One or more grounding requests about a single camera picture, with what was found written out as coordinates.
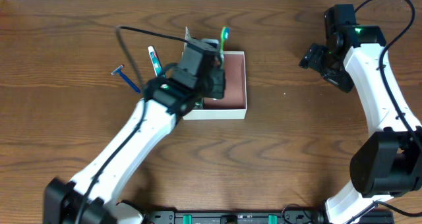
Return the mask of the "green soap bar packet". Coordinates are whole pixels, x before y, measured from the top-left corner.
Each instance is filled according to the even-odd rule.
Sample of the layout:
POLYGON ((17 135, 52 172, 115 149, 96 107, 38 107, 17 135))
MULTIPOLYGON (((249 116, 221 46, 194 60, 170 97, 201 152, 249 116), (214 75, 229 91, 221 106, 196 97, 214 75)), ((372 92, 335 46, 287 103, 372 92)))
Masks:
POLYGON ((200 98, 198 101, 195 102, 194 109, 203 109, 204 99, 200 98))

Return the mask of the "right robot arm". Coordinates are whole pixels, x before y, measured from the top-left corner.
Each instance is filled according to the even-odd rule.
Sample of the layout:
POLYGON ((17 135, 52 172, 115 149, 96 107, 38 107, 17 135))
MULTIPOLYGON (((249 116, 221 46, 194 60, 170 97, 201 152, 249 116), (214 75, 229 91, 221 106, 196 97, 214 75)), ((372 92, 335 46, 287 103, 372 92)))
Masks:
POLYGON ((378 26, 339 24, 312 44, 300 67, 344 92, 357 90, 368 140, 353 155, 349 182, 328 198, 313 223, 358 223, 379 205, 421 189, 421 122, 408 107, 378 26))

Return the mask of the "green white toothbrush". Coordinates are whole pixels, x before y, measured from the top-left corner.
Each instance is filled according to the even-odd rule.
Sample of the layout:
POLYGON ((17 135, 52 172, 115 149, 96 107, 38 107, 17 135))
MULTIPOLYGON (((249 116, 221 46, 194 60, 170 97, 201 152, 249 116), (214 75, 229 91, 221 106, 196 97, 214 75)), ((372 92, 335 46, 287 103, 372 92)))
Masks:
POLYGON ((230 29, 224 26, 220 34, 220 65, 221 67, 224 67, 224 44, 228 40, 229 35, 230 35, 230 29))

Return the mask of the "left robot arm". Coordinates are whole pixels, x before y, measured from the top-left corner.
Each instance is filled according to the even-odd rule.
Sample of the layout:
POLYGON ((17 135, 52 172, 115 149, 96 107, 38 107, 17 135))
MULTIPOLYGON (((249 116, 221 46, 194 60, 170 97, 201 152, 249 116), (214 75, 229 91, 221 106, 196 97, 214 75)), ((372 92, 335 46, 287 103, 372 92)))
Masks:
POLYGON ((134 205, 118 202, 123 188, 154 146, 190 113, 200 98, 224 96, 224 54, 185 50, 178 63, 148 81, 145 96, 104 150, 64 183, 54 178, 45 188, 43 223, 143 223, 134 205))

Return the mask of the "white lotion tube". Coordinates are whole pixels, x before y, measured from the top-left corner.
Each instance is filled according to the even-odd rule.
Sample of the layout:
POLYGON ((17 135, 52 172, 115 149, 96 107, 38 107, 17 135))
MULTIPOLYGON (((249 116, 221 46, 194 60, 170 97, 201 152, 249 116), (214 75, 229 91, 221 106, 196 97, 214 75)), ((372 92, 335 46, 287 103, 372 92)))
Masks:
POLYGON ((187 43, 184 43, 184 49, 186 49, 186 47, 188 46, 188 42, 190 42, 191 40, 196 40, 195 37, 192 37, 190 34, 190 31, 188 29, 188 27, 185 27, 185 41, 187 41, 187 43))

